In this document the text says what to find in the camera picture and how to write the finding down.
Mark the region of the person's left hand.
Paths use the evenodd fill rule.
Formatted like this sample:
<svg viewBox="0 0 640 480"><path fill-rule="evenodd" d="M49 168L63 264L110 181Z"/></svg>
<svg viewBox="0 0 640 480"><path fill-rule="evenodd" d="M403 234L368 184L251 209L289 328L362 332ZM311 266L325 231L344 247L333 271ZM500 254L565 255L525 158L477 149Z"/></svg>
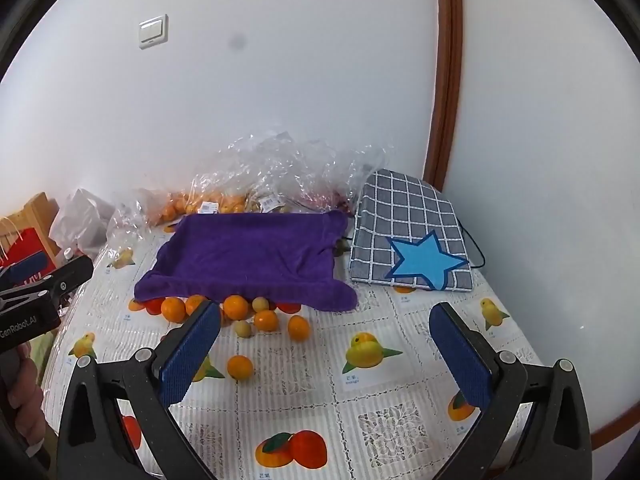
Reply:
<svg viewBox="0 0 640 480"><path fill-rule="evenodd" d="M17 348L20 369L8 394L11 408L16 410L15 428L29 446L40 444L46 435L47 422L41 409L43 392L38 385L38 368L30 358L29 342Z"/></svg>

